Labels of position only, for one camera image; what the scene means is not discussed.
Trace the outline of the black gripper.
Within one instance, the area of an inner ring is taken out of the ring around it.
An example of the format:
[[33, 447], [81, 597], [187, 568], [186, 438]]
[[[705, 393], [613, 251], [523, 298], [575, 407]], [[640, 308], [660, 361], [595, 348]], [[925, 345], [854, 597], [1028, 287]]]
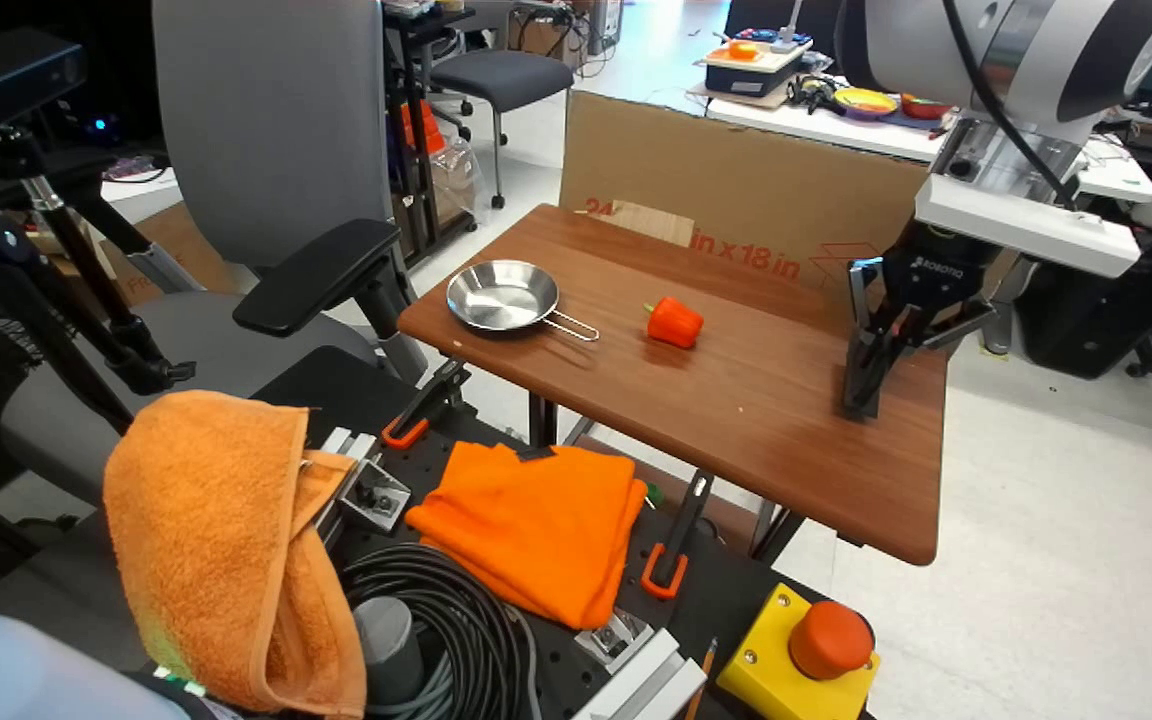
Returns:
[[854, 351], [875, 361], [874, 283], [884, 275], [887, 361], [941, 348], [979, 327], [994, 308], [979, 302], [995, 245], [907, 221], [884, 258], [850, 259]]

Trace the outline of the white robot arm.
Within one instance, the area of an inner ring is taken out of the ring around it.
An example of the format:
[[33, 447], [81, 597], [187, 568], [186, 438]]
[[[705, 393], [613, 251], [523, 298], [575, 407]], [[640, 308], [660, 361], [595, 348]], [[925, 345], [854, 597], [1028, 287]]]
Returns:
[[887, 373], [936, 332], [994, 312], [1001, 251], [1118, 280], [1139, 245], [1078, 210], [1093, 128], [1152, 71], [1152, 0], [862, 0], [882, 88], [961, 111], [900, 239], [854, 265], [854, 348]]

